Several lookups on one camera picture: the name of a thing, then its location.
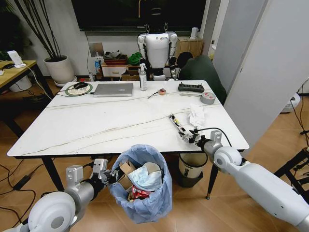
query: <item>white marble table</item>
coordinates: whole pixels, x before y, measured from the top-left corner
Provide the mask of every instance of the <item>white marble table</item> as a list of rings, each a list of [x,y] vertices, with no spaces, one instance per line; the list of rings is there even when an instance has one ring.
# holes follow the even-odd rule
[[[97,84],[102,82],[90,83],[94,91]],[[139,82],[132,83],[131,97],[56,95],[8,151],[8,156],[19,159],[42,158],[45,165],[53,166],[51,157],[119,154],[135,144],[152,145],[162,153],[201,152],[199,147],[187,144],[180,138],[168,118],[173,113],[186,129],[192,129],[188,119],[191,104],[204,109],[205,127],[222,129],[232,146],[238,150],[249,148],[217,99],[213,105],[205,105],[199,97],[180,96],[184,93],[178,91],[180,81],[148,81],[146,91],[140,90]],[[205,90],[211,91],[205,81],[183,83],[202,83]],[[63,89],[72,84],[67,83]],[[160,88],[165,88],[167,94],[147,99]],[[210,132],[205,131],[206,137],[210,137]],[[222,143],[228,145],[224,137]]]

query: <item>person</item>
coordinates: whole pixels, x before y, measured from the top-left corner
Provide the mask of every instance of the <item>person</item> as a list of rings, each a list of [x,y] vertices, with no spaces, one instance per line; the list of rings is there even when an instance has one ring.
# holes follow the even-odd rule
[[[208,56],[201,55],[193,58],[190,52],[183,52],[177,59],[177,65],[181,69],[178,80],[205,80],[221,104],[225,103],[226,90]]]

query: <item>dark green jacket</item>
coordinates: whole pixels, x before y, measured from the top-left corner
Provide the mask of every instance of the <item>dark green jacket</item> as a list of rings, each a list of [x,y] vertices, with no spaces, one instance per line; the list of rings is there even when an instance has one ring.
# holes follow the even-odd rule
[[[179,80],[205,80],[221,104],[226,100],[226,90],[208,56],[188,60],[179,73]]]

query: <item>wooden floor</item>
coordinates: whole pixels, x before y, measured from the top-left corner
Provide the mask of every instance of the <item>wooden floor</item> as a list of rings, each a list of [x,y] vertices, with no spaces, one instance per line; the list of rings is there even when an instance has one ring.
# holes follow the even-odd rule
[[[28,96],[27,92],[7,93],[0,95],[0,106],[21,107],[16,115],[17,123],[25,130],[40,113],[39,110],[24,110],[21,106],[21,97]],[[303,121],[309,128],[309,99],[305,98]],[[299,135],[300,126],[293,113],[281,114],[274,121],[264,136],[251,150],[247,159],[256,162],[271,172],[276,171],[288,159],[293,157],[301,148],[306,146],[305,139]],[[20,162],[6,157],[6,152],[17,140],[17,137],[0,122],[0,163],[10,170]],[[84,165],[89,158],[58,158],[56,167],[65,183],[65,168],[70,165]],[[25,160],[15,174],[10,178],[14,184],[25,174],[29,174],[37,165],[39,159]],[[173,182],[173,210],[166,218],[158,223],[136,225],[119,207],[113,197],[105,189],[90,203],[85,217],[75,225],[73,232],[295,232],[293,226],[274,218],[246,195],[235,183],[232,177],[219,173],[215,183],[211,200],[205,199],[211,164],[204,169],[204,178],[193,188],[181,188]],[[90,174],[90,168],[84,171],[85,177]],[[0,179],[7,175],[0,169]],[[53,191],[47,171],[41,167],[23,189],[33,189],[37,193],[36,201],[43,192]],[[0,194],[9,191],[7,181],[0,182]],[[15,209],[19,215],[23,214],[32,199],[31,192],[11,192],[0,196],[0,206]],[[8,211],[0,210],[0,231],[10,228],[16,223],[16,216]]]

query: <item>mouse pad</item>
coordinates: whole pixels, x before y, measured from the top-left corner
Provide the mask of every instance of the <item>mouse pad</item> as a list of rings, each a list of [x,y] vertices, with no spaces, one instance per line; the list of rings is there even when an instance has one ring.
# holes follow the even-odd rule
[[[88,85],[84,88],[74,89],[73,85],[69,86],[65,93],[69,96],[80,96],[86,93],[89,93],[92,90],[92,85],[87,83]]]

